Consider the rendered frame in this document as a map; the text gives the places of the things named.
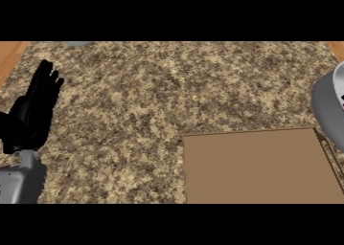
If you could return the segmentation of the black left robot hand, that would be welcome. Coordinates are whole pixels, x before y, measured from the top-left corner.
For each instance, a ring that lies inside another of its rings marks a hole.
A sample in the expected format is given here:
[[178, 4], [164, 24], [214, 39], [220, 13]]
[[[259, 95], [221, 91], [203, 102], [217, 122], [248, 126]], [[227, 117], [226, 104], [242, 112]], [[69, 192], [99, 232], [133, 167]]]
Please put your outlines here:
[[46, 60], [40, 62], [26, 92], [13, 103], [7, 113], [0, 111], [0, 140], [3, 153], [29, 149], [37, 150], [46, 143], [50, 126], [51, 110], [63, 78]]

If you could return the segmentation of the grey pot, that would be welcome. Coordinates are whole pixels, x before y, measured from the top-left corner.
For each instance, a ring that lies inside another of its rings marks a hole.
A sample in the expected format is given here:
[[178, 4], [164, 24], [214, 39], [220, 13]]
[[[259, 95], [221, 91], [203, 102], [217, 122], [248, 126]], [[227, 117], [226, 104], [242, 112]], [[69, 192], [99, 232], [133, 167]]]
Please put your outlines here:
[[311, 108], [320, 128], [344, 152], [344, 61], [316, 81]]

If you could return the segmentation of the brown flat tray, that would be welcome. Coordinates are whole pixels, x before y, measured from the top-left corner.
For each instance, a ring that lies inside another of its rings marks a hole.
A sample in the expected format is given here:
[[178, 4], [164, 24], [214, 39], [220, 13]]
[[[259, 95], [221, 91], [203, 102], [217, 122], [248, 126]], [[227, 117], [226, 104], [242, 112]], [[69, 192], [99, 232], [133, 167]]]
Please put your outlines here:
[[190, 203], [344, 203], [311, 127], [183, 137]]

